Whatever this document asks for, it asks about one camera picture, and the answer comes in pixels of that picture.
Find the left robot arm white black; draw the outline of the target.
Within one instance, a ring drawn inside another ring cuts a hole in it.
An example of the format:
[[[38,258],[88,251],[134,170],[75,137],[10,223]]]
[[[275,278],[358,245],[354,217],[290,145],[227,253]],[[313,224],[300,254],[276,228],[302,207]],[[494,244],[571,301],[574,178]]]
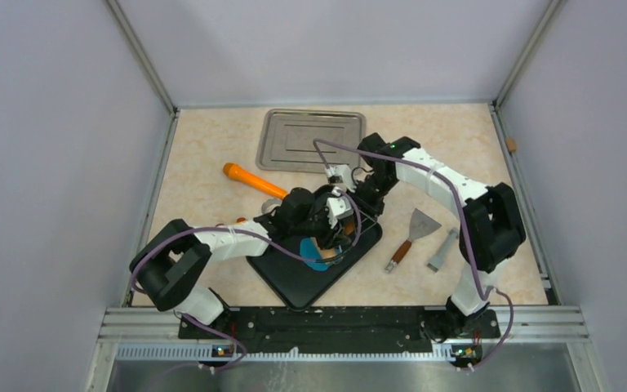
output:
[[[263,215],[232,225],[190,227],[176,219],[130,263],[131,286],[158,311],[183,314],[197,320],[209,337],[219,337],[228,330],[229,316],[223,301],[198,284],[208,264],[263,256],[269,249],[304,261],[283,241],[314,238],[321,249],[352,248],[361,237],[361,225],[359,206],[337,186],[325,186],[320,194],[295,188],[281,201],[267,203]]]

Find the wooden rolling pin roller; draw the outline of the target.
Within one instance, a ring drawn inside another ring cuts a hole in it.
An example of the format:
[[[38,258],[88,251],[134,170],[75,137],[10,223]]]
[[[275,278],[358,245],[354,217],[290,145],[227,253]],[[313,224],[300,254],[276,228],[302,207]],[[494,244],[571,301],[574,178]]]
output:
[[[347,246],[354,239],[356,225],[349,222],[341,226],[338,233],[336,244],[327,244],[325,247],[317,239],[314,240],[316,249],[321,259],[331,259],[342,253],[342,247]]]

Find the black baking tray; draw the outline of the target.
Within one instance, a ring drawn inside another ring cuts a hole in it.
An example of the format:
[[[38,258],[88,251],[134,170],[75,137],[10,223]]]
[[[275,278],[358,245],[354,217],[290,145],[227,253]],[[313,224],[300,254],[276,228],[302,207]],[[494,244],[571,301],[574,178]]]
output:
[[[325,270],[314,269],[270,247],[261,256],[249,256],[250,267],[284,305],[304,311],[355,266],[383,237],[382,226],[371,218],[362,221],[362,236],[342,260]]]

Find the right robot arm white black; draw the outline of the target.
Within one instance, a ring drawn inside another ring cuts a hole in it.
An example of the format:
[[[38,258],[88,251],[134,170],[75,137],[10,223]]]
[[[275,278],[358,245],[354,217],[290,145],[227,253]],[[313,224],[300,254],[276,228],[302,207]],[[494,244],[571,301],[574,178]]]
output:
[[[424,191],[459,221],[459,249],[466,265],[448,297],[446,325],[452,334],[468,336],[479,325],[478,314],[495,289],[500,264],[527,238],[513,188],[504,182],[472,180],[406,136],[387,142],[373,133],[362,139],[358,150],[371,169],[355,190],[366,205],[381,207],[385,195],[404,182]]]

